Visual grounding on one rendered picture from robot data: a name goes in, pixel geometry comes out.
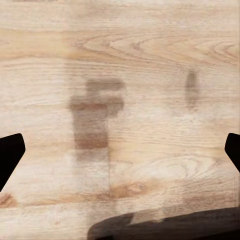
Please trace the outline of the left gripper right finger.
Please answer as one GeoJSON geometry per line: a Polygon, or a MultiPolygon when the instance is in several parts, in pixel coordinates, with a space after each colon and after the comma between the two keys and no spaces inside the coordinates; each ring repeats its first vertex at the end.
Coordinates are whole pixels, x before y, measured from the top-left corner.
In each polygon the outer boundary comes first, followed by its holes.
{"type": "Polygon", "coordinates": [[[224,149],[240,172],[240,134],[229,133],[224,149]]]}

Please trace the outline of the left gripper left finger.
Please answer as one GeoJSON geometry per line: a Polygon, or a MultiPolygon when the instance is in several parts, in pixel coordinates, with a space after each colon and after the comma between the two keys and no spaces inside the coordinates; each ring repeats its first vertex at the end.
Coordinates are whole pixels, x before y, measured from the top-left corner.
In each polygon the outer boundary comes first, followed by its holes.
{"type": "Polygon", "coordinates": [[[26,151],[21,133],[0,138],[0,192],[26,151]]]}

